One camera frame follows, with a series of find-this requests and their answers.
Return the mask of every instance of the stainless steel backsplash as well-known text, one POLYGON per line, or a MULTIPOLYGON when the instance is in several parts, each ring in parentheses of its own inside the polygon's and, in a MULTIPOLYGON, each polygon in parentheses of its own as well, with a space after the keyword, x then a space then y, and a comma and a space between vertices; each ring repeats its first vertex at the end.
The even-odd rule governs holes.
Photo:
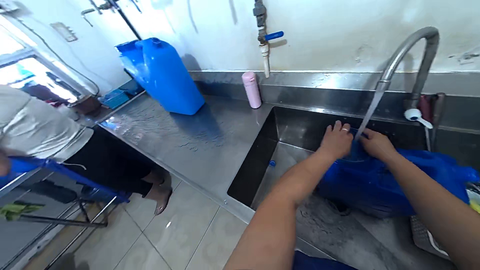
MULTIPOLYGON (((247 99, 242 72, 190 72, 205 95, 247 99)), ((395 74, 374 118, 404 121, 404 99, 416 74, 395 74)), ((263 102, 364 115, 380 73, 257 73, 263 102)), ((423 93, 447 94, 441 128, 480 132, 480 73, 429 74, 423 93)))

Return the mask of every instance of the hand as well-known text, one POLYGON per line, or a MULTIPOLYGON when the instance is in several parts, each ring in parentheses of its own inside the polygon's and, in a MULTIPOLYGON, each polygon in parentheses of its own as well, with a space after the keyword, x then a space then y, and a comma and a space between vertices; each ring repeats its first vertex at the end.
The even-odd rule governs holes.
POLYGON ((377 158, 383 162, 398 156, 398 152, 393 147, 387 136, 366 128, 363 133, 368 138, 360 136, 360 141, 363 144, 365 151, 372 157, 377 158))
POLYGON ((7 155, 0 149, 0 177, 7 176, 10 172, 10 160, 7 155))
POLYGON ((336 121, 333 128, 329 125, 317 153, 328 156, 333 161, 348 155, 353 140, 353 135, 349 131, 350 125, 345 124, 342 127, 340 121, 336 121))

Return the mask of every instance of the pink water bottle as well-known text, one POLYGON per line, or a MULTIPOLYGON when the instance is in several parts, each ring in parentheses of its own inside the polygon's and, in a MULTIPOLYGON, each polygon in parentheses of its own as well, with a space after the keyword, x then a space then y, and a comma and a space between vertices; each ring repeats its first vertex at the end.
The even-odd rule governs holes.
POLYGON ((243 86, 247 92, 250 107, 254 109, 260 107, 262 100, 260 99, 260 92, 258 92, 258 84, 255 78, 255 73, 247 71, 241 76, 241 80, 243 81, 243 86))

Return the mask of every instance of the water stream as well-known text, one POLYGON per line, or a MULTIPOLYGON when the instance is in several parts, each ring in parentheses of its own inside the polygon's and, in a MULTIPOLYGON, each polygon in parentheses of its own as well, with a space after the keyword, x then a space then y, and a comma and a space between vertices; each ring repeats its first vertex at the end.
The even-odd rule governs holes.
POLYGON ((383 95, 384 95, 384 91, 376 91, 375 95, 373 95, 373 99, 372 99, 372 102, 370 103, 370 107, 368 107, 368 111, 365 114, 363 121, 361 122, 361 125, 359 127, 357 134, 355 135, 355 138, 354 138, 355 141, 357 141, 360 138, 361 134, 365 130, 365 127, 367 126, 368 121, 370 121, 370 118, 372 117, 372 114, 377 108, 378 103, 382 99, 383 95))

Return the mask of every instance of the white scoop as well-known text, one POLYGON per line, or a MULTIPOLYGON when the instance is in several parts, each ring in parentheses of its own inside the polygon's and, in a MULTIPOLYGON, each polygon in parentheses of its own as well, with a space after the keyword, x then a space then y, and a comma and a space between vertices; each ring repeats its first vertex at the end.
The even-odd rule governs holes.
POLYGON ((430 122, 428 122, 427 120, 425 120, 421 117, 421 112, 420 112, 419 109, 406 110, 403 115, 405 116, 405 118, 407 118, 410 121, 420 122, 422 125, 424 125, 428 129, 433 128, 433 126, 430 122))

